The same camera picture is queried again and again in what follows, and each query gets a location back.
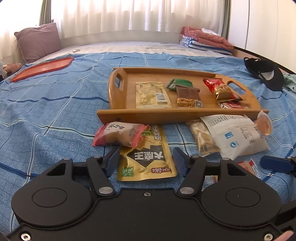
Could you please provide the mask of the clear pack white candies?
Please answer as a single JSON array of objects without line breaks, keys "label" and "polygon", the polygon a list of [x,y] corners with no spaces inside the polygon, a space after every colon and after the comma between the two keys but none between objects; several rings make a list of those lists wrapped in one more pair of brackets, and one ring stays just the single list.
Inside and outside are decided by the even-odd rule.
[{"label": "clear pack white candies", "polygon": [[197,144],[198,153],[205,157],[220,152],[206,125],[201,120],[193,120],[186,123]]}]

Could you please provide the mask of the red cracker packet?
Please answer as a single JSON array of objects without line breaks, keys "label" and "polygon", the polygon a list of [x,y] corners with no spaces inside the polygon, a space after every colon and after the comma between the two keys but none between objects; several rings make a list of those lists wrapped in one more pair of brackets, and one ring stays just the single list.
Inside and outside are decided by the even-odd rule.
[{"label": "red cracker packet", "polygon": [[252,158],[237,162],[239,166],[252,173],[257,178],[261,179],[261,173],[255,161]]}]

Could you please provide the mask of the pink pastry packet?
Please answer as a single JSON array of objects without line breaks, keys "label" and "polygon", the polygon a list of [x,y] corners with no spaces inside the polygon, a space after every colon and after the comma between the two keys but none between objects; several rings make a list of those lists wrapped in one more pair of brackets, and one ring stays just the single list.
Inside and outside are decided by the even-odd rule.
[{"label": "pink pastry packet", "polygon": [[107,123],[96,132],[92,146],[119,144],[135,148],[144,138],[142,133],[147,127],[140,123],[122,123],[118,121]]}]

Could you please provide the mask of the yellow black chinese snack pouch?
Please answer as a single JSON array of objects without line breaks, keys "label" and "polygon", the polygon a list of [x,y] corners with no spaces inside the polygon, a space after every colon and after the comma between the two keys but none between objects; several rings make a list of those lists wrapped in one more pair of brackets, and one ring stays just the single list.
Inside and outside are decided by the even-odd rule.
[{"label": "yellow black chinese snack pouch", "polygon": [[121,147],[117,179],[122,182],[172,178],[178,172],[161,125],[149,125],[135,148]]}]

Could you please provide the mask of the pink jelly cup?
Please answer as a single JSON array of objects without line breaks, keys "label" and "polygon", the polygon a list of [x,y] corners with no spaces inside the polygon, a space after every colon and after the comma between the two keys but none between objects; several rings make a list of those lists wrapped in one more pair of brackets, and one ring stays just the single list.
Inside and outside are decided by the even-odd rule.
[{"label": "pink jelly cup", "polygon": [[273,130],[271,119],[269,118],[268,114],[266,114],[262,110],[259,112],[254,123],[263,135],[269,136],[271,134]]}]

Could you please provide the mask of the large white snack bag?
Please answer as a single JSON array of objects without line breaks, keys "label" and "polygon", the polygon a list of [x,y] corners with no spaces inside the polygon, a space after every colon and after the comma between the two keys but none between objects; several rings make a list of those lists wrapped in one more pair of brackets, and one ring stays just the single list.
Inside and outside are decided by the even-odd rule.
[{"label": "large white snack bag", "polygon": [[216,114],[201,117],[222,158],[235,160],[269,150],[264,135],[255,123],[246,116]]}]

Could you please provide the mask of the brown peanut snack packet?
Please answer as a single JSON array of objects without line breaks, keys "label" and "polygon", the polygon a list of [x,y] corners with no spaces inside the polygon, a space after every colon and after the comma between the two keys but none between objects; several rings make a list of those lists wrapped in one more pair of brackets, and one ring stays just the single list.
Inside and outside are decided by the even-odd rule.
[{"label": "brown peanut snack packet", "polygon": [[203,108],[198,88],[176,86],[176,92],[177,106],[183,108]]}]

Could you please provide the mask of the red Biscoff cookie pack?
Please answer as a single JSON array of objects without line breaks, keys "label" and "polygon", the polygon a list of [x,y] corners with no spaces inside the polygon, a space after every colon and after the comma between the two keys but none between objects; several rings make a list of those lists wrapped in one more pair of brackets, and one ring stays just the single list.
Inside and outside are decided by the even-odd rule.
[{"label": "red Biscoff cookie pack", "polygon": [[218,105],[220,106],[220,108],[223,109],[244,109],[244,108],[248,108],[247,106],[243,106],[241,105],[239,102],[219,102]]}]

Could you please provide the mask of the gold foil snack pouch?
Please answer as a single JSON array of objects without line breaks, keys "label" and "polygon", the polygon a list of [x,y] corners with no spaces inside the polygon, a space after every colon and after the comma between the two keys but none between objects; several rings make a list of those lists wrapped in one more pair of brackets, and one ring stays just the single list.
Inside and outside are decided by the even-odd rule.
[{"label": "gold foil snack pouch", "polygon": [[169,96],[160,82],[137,82],[136,109],[172,108]]}]

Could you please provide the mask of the green pea snack packet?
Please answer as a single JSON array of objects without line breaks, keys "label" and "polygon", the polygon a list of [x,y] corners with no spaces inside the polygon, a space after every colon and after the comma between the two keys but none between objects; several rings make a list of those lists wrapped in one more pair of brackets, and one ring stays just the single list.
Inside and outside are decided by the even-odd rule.
[{"label": "green pea snack packet", "polygon": [[172,78],[171,81],[166,86],[166,89],[176,92],[176,86],[193,87],[193,84],[191,81],[186,79]]}]

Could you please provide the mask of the red cashew nut bag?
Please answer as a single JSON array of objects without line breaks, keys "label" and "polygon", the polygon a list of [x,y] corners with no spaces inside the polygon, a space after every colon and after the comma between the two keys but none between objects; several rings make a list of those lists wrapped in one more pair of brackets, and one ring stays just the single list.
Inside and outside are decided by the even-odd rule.
[{"label": "red cashew nut bag", "polygon": [[232,89],[222,81],[221,78],[204,78],[203,82],[215,96],[215,99],[218,103],[242,100],[242,98],[234,93]]}]

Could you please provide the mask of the wooden serving tray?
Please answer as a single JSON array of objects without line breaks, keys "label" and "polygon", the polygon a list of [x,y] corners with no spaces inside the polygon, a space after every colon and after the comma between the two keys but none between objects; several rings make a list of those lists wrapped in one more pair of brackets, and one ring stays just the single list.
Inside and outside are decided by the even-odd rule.
[{"label": "wooden serving tray", "polygon": [[185,123],[234,114],[256,119],[268,109],[242,83],[216,73],[168,68],[115,68],[109,78],[109,109],[102,123]]}]

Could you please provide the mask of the orange plastic tray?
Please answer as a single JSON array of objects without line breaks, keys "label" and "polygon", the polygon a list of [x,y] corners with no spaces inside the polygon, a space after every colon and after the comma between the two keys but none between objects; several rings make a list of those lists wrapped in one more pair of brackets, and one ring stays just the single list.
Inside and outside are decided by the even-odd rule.
[{"label": "orange plastic tray", "polygon": [[20,80],[24,80],[26,78],[33,77],[36,75],[64,69],[71,64],[73,59],[74,57],[66,57],[37,64],[18,73],[15,77],[11,79],[11,82],[18,82]]}]

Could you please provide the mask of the green drape curtain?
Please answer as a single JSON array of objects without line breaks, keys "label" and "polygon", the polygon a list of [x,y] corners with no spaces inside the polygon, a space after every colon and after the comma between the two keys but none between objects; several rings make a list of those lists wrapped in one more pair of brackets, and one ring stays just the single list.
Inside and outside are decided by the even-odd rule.
[{"label": "green drape curtain", "polygon": [[39,25],[51,23],[51,0],[43,0],[40,11]]},{"label": "green drape curtain", "polygon": [[224,37],[225,39],[228,38],[228,33],[229,33],[230,11],[231,11],[231,1],[230,0],[224,0],[223,25],[222,25],[221,36]]}]

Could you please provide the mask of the white sheer curtain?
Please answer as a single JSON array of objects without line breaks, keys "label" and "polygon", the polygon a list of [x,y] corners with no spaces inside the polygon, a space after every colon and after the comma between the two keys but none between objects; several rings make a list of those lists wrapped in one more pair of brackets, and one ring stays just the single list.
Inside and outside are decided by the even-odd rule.
[{"label": "white sheer curtain", "polygon": [[[1,1],[1,60],[16,59],[15,32],[39,26],[42,1]],[[222,33],[224,1],[51,1],[61,39],[110,31]]]}]

